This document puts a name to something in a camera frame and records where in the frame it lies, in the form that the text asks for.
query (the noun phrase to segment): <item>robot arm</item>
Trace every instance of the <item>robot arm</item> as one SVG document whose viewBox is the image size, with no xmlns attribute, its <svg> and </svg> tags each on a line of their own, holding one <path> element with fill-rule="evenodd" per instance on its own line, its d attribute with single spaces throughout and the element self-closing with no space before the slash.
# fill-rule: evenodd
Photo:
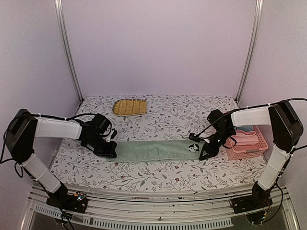
<svg viewBox="0 0 307 230">
<path fill-rule="evenodd" d="M 200 160 L 216 156 L 226 140 L 236 134 L 234 127 L 249 125 L 272 127 L 274 137 L 272 153 L 262 176 L 252 188 L 251 197 L 232 200 L 236 213 L 266 207 L 268 203 L 272 203 L 270 191 L 276 184 L 277 178 L 285 171 L 295 145 L 303 133 L 303 125 L 290 103 L 280 102 L 272 106 L 234 110 L 227 114 L 214 110 L 209 114 L 208 121 L 216 132 L 204 143 Z M 201 140 L 194 134 L 190 134 L 189 138 L 197 142 Z"/>
<path fill-rule="evenodd" d="M 68 195 L 65 185 L 50 172 L 34 153 L 34 138 L 76 139 L 81 141 L 82 146 L 91 146 L 94 149 L 94 154 L 98 156 L 115 158 L 117 144 L 110 139 L 117 134 L 117 131 L 111 129 L 110 121 L 101 114 L 96 114 L 89 122 L 26 116 L 27 114 L 30 113 L 21 109 L 7 130 L 5 144 L 12 158 L 47 190 L 50 196 L 47 204 L 84 213 L 87 206 L 86 195 L 79 192 Z M 110 127 L 110 132 L 104 135 L 108 127 Z"/>
</svg>

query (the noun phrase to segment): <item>folded pink cloth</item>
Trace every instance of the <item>folded pink cloth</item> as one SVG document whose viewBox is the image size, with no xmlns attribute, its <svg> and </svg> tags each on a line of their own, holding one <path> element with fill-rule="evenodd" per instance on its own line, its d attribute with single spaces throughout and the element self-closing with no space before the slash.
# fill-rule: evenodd
<svg viewBox="0 0 307 230">
<path fill-rule="evenodd" d="M 255 131 L 252 132 L 244 132 L 242 130 L 236 130 L 236 135 L 232 136 L 236 140 L 237 146 L 242 145 L 256 145 L 259 143 L 258 137 Z"/>
</svg>

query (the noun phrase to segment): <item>green towel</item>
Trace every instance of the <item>green towel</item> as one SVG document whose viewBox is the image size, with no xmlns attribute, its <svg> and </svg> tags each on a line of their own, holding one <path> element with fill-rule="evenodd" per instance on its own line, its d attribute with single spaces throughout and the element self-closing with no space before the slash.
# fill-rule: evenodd
<svg viewBox="0 0 307 230">
<path fill-rule="evenodd" d="M 128 141 L 119 142 L 117 158 L 107 158 L 112 162 L 179 161 L 198 159 L 200 147 L 190 140 Z"/>
</svg>

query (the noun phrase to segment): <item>vertical metal rail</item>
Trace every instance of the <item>vertical metal rail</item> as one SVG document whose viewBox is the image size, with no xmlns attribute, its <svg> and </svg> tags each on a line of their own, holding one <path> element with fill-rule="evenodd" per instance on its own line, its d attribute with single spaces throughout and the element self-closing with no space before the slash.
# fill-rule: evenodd
<svg viewBox="0 0 307 230">
<path fill-rule="evenodd" d="M 78 99 L 80 102 L 83 101 L 83 96 L 80 88 L 80 84 L 77 78 L 76 70 L 73 64 L 72 60 L 72 55 L 71 55 L 71 49 L 69 46 L 68 42 L 68 37 L 67 37 L 67 31 L 66 31 L 66 26 L 65 26 L 65 20 L 64 20 L 64 13 L 63 13 L 63 7 L 62 7 L 62 0 L 55 0 L 55 5 L 56 5 L 56 12 L 57 12 L 57 17 L 58 17 L 58 22 L 59 22 L 59 30 L 64 46 L 64 51 L 66 55 L 66 60 L 68 63 L 68 68 L 71 73 L 71 79 L 73 86 L 75 88 L 76 94 L 78 96 Z"/>
<path fill-rule="evenodd" d="M 248 56 L 245 61 L 243 74 L 242 74 L 239 88 L 238 88 L 238 91 L 236 93 L 236 98 L 235 98 L 238 104 L 240 104 L 240 101 L 243 95 L 243 91 L 246 85 L 246 81 L 248 79 L 249 68 L 250 68 L 252 58 L 253 58 L 258 30 L 259 30 L 260 21 L 261 21 L 262 5 L 263 5 L 263 0 L 257 0 L 252 35 L 250 38 L 250 43 L 249 43 L 249 48 L 248 48 Z"/>
</svg>

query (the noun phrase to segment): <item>wall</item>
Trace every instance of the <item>wall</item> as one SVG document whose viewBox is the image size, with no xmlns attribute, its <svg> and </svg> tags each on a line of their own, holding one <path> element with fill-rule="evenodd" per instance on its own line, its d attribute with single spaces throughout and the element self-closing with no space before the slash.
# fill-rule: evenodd
<svg viewBox="0 0 307 230">
<path fill-rule="evenodd" d="M 235 96 L 255 0 L 66 0 L 84 96 Z"/>
<path fill-rule="evenodd" d="M 307 98 L 307 1 L 264 1 L 256 50 L 242 105 Z M 307 130 L 307 103 L 291 103 Z M 270 128 L 262 129 L 269 143 Z M 306 131 L 298 146 L 307 144 Z M 295 152 L 283 182 L 302 229 L 307 229 L 307 149 Z"/>
<path fill-rule="evenodd" d="M 0 134 L 20 108 L 68 116 L 78 106 L 53 0 L 1 0 Z M 36 153 L 49 163 L 59 140 L 35 142 Z M 10 155 L 6 151 L 5 159 Z M 32 181 L 20 179 L 12 161 L 0 166 L 0 229 L 16 230 Z"/>
</svg>

